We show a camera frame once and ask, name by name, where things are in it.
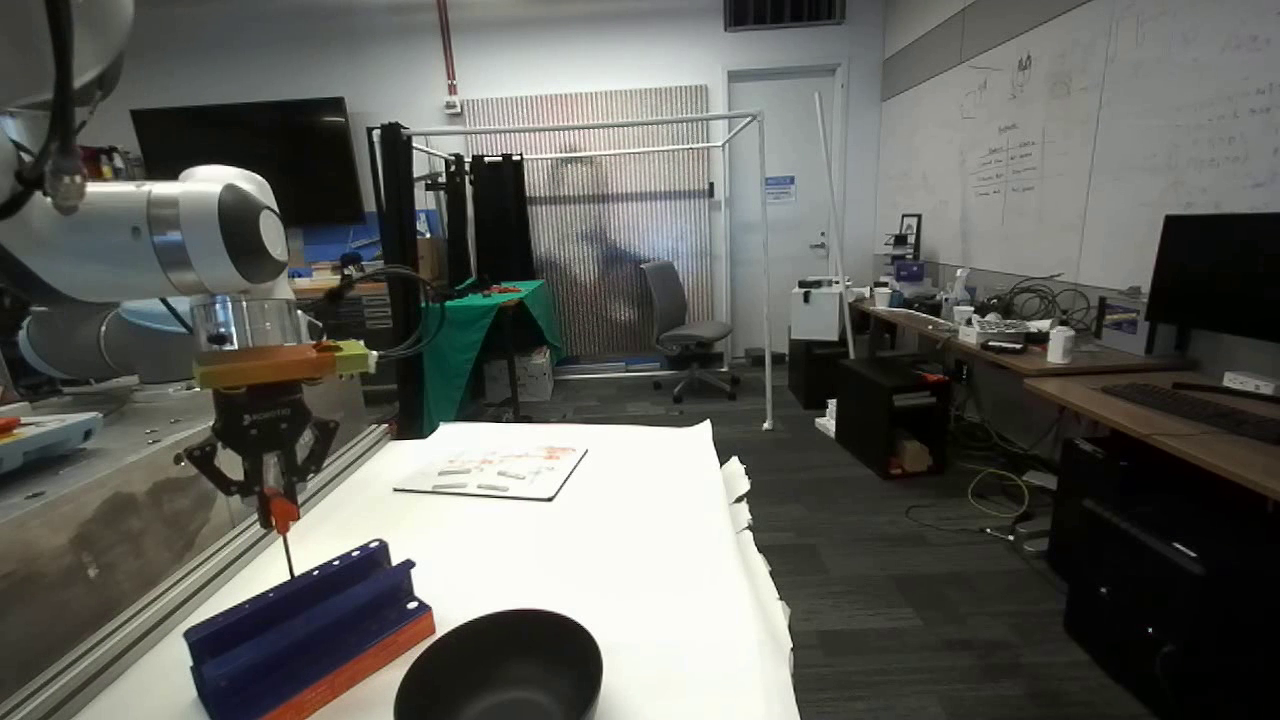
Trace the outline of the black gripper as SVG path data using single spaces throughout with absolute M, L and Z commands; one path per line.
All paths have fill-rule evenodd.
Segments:
M 336 438 L 336 418 L 315 414 L 300 382 L 216 388 L 213 406 L 213 436 L 184 461 L 223 497 L 291 499 Z

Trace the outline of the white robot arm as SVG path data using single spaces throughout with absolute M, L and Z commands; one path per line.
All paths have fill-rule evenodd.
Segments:
M 193 298 L 213 436 L 184 461 L 223 497 L 291 502 L 336 424 L 304 388 L 336 368 L 290 289 L 290 230 L 264 177 L 91 179 L 82 127 L 119 85 L 136 0 L 4 0 L 0 251 L 38 303 Z

